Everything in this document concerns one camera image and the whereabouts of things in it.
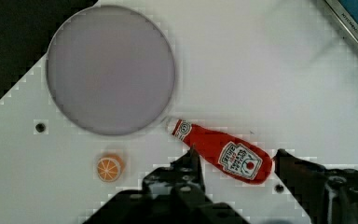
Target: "ketchup bottle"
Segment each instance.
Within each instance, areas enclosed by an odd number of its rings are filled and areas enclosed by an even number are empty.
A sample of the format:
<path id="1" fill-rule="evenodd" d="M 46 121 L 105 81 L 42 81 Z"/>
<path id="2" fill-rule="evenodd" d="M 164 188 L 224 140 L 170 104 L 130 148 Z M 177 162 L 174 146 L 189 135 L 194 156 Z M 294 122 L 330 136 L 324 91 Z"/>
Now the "ketchup bottle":
<path id="1" fill-rule="evenodd" d="M 226 133 L 211 131 L 182 119 L 169 118 L 167 131 L 223 173 L 248 184 L 261 184 L 271 173 L 265 151 Z"/>

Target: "gray plate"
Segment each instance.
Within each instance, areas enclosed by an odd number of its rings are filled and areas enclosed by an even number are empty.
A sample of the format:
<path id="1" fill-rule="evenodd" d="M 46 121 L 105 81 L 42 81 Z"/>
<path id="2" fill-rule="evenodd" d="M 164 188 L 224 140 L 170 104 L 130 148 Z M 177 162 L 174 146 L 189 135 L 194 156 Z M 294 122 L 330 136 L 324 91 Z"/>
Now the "gray plate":
<path id="1" fill-rule="evenodd" d="M 122 135 L 164 111 L 175 64 L 168 41 L 146 17 L 124 7 L 91 7 L 53 37 L 47 80 L 57 107 L 73 123 Z"/>

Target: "white table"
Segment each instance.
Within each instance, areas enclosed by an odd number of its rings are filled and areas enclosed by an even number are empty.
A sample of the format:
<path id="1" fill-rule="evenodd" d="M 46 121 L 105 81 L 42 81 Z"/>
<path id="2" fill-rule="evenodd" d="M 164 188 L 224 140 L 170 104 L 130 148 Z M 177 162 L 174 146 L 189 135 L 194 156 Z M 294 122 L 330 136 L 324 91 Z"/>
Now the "white table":
<path id="1" fill-rule="evenodd" d="M 328 168 L 358 169 L 357 52 L 310 0 L 99 4 L 139 10 L 168 35 L 179 69 L 170 115 L 237 134 L 271 156 L 286 148 Z M 52 103 L 44 60 L 0 100 L 0 223 L 82 223 L 186 151 L 162 124 L 124 137 L 78 129 Z M 45 133 L 34 130 L 40 120 Z M 95 162 L 119 149 L 127 169 L 104 184 Z M 287 189 L 273 191 L 275 175 L 249 186 L 203 164 L 207 194 L 252 223 L 310 222 Z"/>

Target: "screw hole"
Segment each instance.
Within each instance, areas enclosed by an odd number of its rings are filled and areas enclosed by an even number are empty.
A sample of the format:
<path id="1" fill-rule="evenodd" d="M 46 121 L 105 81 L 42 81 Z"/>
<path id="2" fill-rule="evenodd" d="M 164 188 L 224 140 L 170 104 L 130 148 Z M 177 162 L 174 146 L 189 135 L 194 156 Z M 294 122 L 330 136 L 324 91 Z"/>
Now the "screw hole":
<path id="1" fill-rule="evenodd" d="M 284 186 L 278 184 L 275 186 L 275 191 L 277 191 L 277 193 L 283 193 L 284 191 Z"/>
<path id="2" fill-rule="evenodd" d="M 347 179 L 339 175 L 331 175 L 328 177 L 327 184 L 333 189 L 339 189 L 347 183 Z"/>
<path id="3" fill-rule="evenodd" d="M 182 177 L 182 179 L 185 180 L 185 181 L 191 181 L 191 180 L 194 179 L 194 176 L 193 175 L 184 175 Z"/>
<path id="4" fill-rule="evenodd" d="M 183 167 L 183 168 L 180 169 L 180 171 L 182 171 L 182 172 L 191 172 L 192 169 Z"/>
<path id="5" fill-rule="evenodd" d="M 180 190 L 181 190 L 182 192 L 189 192 L 189 191 L 191 191 L 191 187 L 189 187 L 189 186 L 184 186 L 184 187 L 181 187 Z"/>
<path id="6" fill-rule="evenodd" d="M 358 194 L 358 187 L 350 187 L 350 191 Z"/>
<path id="7" fill-rule="evenodd" d="M 158 180 L 159 177 L 156 176 L 156 175 L 150 175 L 150 176 L 148 177 L 148 179 L 149 179 L 149 180 Z"/>
<path id="8" fill-rule="evenodd" d="M 35 128 L 37 132 L 42 133 L 46 130 L 46 125 L 44 123 L 38 123 Z"/>
<path id="9" fill-rule="evenodd" d="M 225 212 L 219 212 L 219 213 L 217 214 L 217 216 L 218 216 L 218 217 L 221 217 L 221 218 L 225 218 L 225 217 L 228 217 L 228 214 L 225 213 Z"/>

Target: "toy orange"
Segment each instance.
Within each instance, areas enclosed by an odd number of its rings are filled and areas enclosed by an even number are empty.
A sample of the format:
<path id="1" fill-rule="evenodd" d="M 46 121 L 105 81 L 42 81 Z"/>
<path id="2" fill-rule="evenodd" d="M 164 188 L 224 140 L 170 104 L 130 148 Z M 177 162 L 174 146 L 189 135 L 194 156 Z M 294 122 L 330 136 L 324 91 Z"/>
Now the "toy orange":
<path id="1" fill-rule="evenodd" d="M 124 170 L 123 160 L 116 154 L 105 154 L 98 160 L 98 177 L 104 182 L 117 180 Z"/>

